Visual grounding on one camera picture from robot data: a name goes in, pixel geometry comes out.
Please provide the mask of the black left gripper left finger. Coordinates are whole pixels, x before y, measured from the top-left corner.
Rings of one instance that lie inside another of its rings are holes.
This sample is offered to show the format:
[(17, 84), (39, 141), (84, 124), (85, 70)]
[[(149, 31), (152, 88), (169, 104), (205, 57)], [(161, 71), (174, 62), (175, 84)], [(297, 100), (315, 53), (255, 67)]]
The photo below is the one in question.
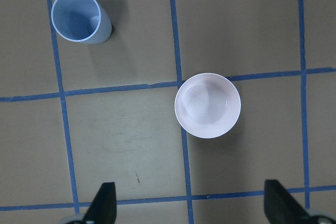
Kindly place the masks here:
[(83, 223), (115, 223), (116, 189), (115, 183), (103, 183), (84, 215)]

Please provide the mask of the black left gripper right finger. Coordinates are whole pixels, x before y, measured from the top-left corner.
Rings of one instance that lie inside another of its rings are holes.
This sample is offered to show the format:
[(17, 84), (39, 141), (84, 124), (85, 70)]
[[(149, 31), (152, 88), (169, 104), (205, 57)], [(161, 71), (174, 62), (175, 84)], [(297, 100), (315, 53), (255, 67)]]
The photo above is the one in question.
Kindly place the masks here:
[(264, 213), (269, 223), (311, 223), (310, 215), (275, 179), (264, 183)]

